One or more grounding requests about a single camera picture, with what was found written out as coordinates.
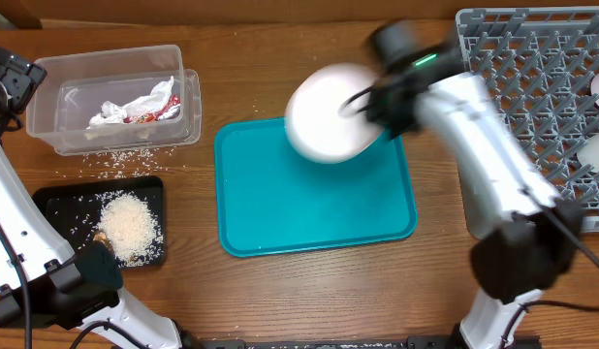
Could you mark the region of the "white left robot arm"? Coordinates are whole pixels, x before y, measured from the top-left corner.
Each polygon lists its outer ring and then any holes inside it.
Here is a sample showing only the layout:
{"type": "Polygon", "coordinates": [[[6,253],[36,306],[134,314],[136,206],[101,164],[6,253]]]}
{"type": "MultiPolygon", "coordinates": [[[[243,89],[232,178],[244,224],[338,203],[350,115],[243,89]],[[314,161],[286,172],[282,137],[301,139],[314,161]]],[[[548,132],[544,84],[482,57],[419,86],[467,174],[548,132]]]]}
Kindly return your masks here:
{"type": "Polygon", "coordinates": [[[20,115],[47,72],[0,48],[0,328],[77,329],[75,344],[95,333],[118,348],[199,348],[201,343],[123,286],[99,241],[80,252],[38,210],[5,155],[1,137],[21,129],[20,115]]]}

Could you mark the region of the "black tray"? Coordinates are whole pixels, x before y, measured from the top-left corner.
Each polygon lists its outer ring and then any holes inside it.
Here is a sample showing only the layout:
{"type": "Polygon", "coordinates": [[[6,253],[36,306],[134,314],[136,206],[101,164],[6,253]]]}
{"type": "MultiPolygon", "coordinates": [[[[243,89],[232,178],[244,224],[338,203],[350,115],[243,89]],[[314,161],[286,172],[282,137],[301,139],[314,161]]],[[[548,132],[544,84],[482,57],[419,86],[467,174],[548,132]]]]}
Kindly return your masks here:
{"type": "Polygon", "coordinates": [[[155,237],[143,252],[116,262],[122,269],[163,265],[167,257],[165,194],[163,181],[157,176],[45,187],[35,192],[32,200],[54,230],[80,250],[99,237],[96,226],[102,209],[123,195],[146,204],[156,221],[155,237]]]}

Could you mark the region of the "clear plastic bin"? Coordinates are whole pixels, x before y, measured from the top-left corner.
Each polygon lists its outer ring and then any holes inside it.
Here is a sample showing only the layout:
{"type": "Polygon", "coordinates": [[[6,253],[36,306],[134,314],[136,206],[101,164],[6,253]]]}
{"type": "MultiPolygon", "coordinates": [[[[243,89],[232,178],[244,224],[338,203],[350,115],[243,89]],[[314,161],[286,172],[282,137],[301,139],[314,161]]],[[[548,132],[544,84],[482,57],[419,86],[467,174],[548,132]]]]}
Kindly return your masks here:
{"type": "Polygon", "coordinates": [[[185,145],[201,137],[199,77],[184,67],[175,45],[51,56],[36,63],[47,77],[26,109],[26,131],[60,155],[185,145]],[[181,100],[177,117],[88,128],[104,102],[123,106],[170,77],[181,100]]]}

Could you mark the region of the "large white plate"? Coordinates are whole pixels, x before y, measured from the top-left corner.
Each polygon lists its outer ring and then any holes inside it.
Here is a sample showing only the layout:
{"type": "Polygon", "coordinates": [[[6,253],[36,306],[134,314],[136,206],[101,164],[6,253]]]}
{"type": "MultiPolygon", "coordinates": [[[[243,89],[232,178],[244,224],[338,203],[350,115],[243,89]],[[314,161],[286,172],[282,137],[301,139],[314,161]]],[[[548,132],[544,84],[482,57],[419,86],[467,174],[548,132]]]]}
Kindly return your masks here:
{"type": "Polygon", "coordinates": [[[384,129],[366,120],[366,94],[347,100],[377,81],[369,68],[353,63],[326,66],[308,77],[289,100],[287,138],[305,158],[318,163],[347,161],[372,145],[384,129]]]}

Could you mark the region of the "red snack wrapper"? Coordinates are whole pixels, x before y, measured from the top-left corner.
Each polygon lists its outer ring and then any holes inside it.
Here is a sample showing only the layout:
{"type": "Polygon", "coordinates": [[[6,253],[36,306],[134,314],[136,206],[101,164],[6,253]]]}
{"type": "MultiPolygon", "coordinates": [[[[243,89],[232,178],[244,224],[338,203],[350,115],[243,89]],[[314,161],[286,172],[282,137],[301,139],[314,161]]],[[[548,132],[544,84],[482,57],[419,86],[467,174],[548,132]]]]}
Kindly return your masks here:
{"type": "Polygon", "coordinates": [[[160,110],[149,112],[140,116],[128,116],[123,119],[126,124],[132,123],[149,123],[154,121],[161,121],[166,119],[172,119],[178,116],[180,112],[180,98],[173,94],[168,103],[160,110]]]}

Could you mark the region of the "brown food scrap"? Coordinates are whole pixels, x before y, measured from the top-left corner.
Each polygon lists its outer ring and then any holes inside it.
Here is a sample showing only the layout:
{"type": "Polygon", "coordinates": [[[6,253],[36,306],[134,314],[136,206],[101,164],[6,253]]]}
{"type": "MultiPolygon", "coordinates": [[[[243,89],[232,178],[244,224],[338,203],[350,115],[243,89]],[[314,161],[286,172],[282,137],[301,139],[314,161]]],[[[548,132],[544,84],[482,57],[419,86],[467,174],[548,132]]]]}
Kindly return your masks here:
{"type": "Polygon", "coordinates": [[[106,243],[108,241],[107,237],[102,232],[96,233],[93,239],[96,240],[96,241],[100,241],[102,243],[106,243]]]}

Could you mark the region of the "white cup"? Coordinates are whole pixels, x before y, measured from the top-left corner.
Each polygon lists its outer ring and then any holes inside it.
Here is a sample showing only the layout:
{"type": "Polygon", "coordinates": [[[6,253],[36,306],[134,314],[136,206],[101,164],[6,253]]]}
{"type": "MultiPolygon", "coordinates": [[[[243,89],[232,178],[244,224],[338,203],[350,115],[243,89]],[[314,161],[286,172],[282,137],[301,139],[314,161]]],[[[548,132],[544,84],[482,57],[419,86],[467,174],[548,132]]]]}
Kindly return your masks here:
{"type": "Polygon", "coordinates": [[[586,140],[586,145],[577,153],[580,164],[594,173],[599,173],[599,134],[586,140]]]}

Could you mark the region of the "pile of rice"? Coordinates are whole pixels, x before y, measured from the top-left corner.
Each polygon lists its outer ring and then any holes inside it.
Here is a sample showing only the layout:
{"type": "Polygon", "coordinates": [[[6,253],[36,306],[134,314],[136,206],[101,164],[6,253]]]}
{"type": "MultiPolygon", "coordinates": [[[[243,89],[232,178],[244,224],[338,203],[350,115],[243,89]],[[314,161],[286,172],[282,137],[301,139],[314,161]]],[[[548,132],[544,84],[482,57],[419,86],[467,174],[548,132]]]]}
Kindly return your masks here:
{"type": "Polygon", "coordinates": [[[164,236],[158,215],[135,192],[113,191],[103,197],[95,233],[107,237],[122,268],[142,267],[164,258],[164,236]]]}

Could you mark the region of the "grey dishwasher rack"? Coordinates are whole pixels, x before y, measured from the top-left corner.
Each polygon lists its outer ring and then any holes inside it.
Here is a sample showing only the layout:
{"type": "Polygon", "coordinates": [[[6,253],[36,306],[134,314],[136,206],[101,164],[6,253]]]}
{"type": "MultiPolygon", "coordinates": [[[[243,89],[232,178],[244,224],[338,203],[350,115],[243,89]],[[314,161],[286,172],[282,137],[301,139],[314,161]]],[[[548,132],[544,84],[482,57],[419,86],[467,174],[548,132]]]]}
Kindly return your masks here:
{"type": "Polygon", "coordinates": [[[599,6],[462,9],[456,24],[465,66],[506,128],[562,197],[583,205],[583,231],[599,233],[599,171],[577,159],[599,134],[599,6]]]}

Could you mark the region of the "white tissue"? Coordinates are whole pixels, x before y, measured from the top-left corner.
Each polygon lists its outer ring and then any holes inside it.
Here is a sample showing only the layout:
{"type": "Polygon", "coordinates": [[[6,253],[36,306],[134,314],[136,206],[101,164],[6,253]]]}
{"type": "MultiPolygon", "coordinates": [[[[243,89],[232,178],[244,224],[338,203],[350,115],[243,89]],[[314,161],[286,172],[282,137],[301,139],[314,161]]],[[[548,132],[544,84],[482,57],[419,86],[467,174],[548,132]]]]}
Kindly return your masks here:
{"type": "Polygon", "coordinates": [[[173,93],[174,77],[157,83],[148,95],[138,97],[123,106],[111,101],[106,101],[101,106],[101,111],[89,120],[89,129],[99,128],[111,124],[126,124],[123,119],[128,116],[140,116],[149,112],[162,109],[173,93]]]}

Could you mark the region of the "teal plastic tray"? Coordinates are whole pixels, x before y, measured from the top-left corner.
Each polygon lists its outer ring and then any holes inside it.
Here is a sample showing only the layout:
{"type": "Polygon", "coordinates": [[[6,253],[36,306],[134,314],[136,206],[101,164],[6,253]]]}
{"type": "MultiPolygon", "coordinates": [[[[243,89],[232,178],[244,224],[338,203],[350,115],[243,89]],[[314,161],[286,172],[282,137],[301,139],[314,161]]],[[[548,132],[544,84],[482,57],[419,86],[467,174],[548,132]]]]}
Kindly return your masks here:
{"type": "Polygon", "coordinates": [[[290,145],[280,118],[231,123],[214,143],[219,240],[249,258],[405,239],[419,216],[402,139],[338,164],[290,145]]]}

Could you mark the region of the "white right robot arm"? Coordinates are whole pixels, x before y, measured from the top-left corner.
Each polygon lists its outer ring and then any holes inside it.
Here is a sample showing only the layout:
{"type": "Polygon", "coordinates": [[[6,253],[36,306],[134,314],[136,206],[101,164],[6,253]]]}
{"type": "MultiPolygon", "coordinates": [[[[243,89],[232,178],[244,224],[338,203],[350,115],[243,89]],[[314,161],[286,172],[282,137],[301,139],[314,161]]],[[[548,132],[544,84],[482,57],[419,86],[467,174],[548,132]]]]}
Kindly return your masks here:
{"type": "Polygon", "coordinates": [[[383,75],[366,89],[366,119],[392,136],[434,130],[476,188],[481,233],[470,263],[479,291],[442,346],[514,348],[524,315],[586,252],[583,209],[530,161],[455,45],[420,48],[402,22],[379,27],[368,43],[383,75]]]}

